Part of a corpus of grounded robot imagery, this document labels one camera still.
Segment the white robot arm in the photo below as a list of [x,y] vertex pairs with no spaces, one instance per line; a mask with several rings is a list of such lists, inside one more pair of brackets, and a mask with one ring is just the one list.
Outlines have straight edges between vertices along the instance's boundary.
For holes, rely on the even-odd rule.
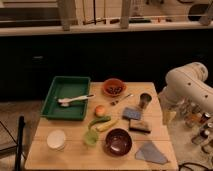
[[213,88],[205,84],[207,78],[208,69],[200,62],[174,68],[166,74],[166,86],[158,94],[164,125],[169,123],[175,109],[185,100],[213,114]]

